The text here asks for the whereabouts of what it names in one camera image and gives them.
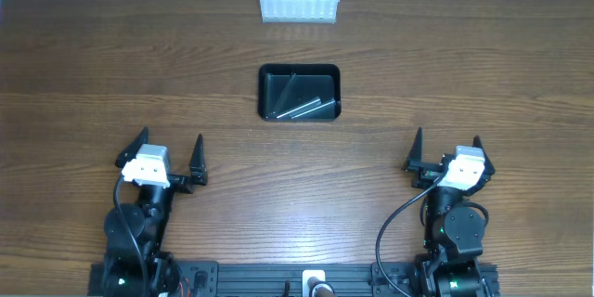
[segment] wooden tabletop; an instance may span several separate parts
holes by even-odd
[[[427,161],[483,139],[480,259],[504,295],[591,293],[594,0],[341,0],[334,25],[263,24],[258,0],[2,1],[0,293],[86,293],[144,125],[179,173],[204,135],[209,186],[165,237],[179,259],[371,264],[419,193],[399,167],[422,126]],[[339,119],[263,122],[270,62],[336,64]],[[385,261],[423,252],[418,208]]]

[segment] wooden table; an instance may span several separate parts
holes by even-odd
[[[481,135],[497,174],[483,262],[504,295],[592,283],[594,0],[342,0],[338,23],[263,24],[258,0],[3,0],[0,293],[85,294],[105,251],[117,153],[147,125],[183,173],[164,249],[221,263],[360,263],[418,193],[417,127],[439,161]],[[334,63],[334,123],[265,123],[257,71]],[[123,198],[137,190],[124,187]],[[418,204],[386,261],[423,252]]]

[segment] wood grain surface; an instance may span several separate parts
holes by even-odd
[[[334,123],[265,123],[257,71],[334,63]],[[258,0],[2,0],[0,293],[86,294],[117,153],[146,125],[209,186],[178,196],[164,249],[221,263],[360,263],[438,161],[481,135],[497,174],[481,260],[501,292],[589,296],[594,0],[342,0],[334,25],[263,24]],[[125,187],[123,198],[137,190]],[[423,252],[418,204],[383,259]]]

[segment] white plastic container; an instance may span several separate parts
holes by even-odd
[[[262,22],[334,23],[340,0],[260,0]]]

